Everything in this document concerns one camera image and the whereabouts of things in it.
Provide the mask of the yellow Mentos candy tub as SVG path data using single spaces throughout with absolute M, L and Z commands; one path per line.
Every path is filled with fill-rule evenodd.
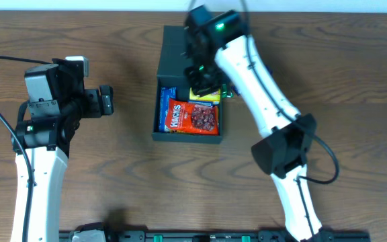
M 195 95 L 193 90 L 189 90 L 189 101 L 195 102 L 209 102 L 213 105 L 218 105 L 220 103 L 221 93 L 220 89 L 217 89 L 215 92 L 209 93 L 204 96 Z

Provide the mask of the green snack bar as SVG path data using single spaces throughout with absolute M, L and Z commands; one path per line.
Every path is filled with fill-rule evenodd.
M 220 89 L 221 97 L 222 98 L 232 98 L 233 93 L 232 93 L 232 88 L 230 84 L 222 84 L 221 89 Z

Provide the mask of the small blue candy stick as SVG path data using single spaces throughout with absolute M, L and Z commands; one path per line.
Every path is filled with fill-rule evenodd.
M 207 107 L 213 107 L 214 104 L 212 102 L 201 102 L 197 100 L 189 100 L 188 103 L 195 104 L 195 105 L 201 105 L 201 106 L 207 106 Z

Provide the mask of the black fabric storage box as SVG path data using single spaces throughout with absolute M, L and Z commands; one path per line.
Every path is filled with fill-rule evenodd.
M 157 69 L 157 92 L 152 138 L 155 141 L 163 142 L 219 144 L 223 139 L 222 104 L 218 104 L 219 127 L 216 136 L 159 131 L 161 89 L 163 87 L 175 87 L 177 100 L 186 102 L 189 99 L 189 83 L 185 78 L 184 70 L 192 66 L 192 61 L 183 56 L 184 52 L 185 32 L 183 27 L 164 26 L 161 57 Z

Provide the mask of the blue cookie roll pack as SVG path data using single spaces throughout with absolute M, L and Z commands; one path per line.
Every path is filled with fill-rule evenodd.
M 176 98 L 176 87 L 162 87 L 159 99 L 159 131 L 169 132 L 169 128 L 166 126 L 165 121 L 169 110 L 169 100 Z

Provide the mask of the red Hacks candy bag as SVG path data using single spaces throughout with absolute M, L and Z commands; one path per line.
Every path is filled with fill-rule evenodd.
M 165 125 L 176 132 L 218 135 L 218 107 L 170 99 Z

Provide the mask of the purple Dairy Milk chocolate bar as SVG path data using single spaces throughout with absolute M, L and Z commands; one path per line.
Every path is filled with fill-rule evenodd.
M 240 91 L 234 85 L 231 87 L 231 89 L 232 89 L 232 92 L 234 94 L 236 94 L 237 96 L 239 96 L 241 94 Z

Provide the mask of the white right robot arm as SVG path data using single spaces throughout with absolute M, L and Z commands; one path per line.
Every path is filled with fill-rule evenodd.
M 185 75 L 193 93 L 204 96 L 229 83 L 236 87 L 262 138 L 251 152 L 277 188 L 287 232 L 296 241 L 319 240 L 322 224 L 305 180 L 314 118 L 303 116 L 282 93 L 239 13 L 214 17 L 201 5 L 188 11 L 184 29 L 186 55 L 193 63 Z

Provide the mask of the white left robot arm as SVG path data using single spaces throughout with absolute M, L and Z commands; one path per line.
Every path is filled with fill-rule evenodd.
M 86 118 L 114 112 L 113 89 L 86 89 L 89 60 L 54 58 L 28 69 L 28 100 L 19 107 L 12 138 L 17 196 L 12 241 L 58 241 L 60 196 L 70 142 Z

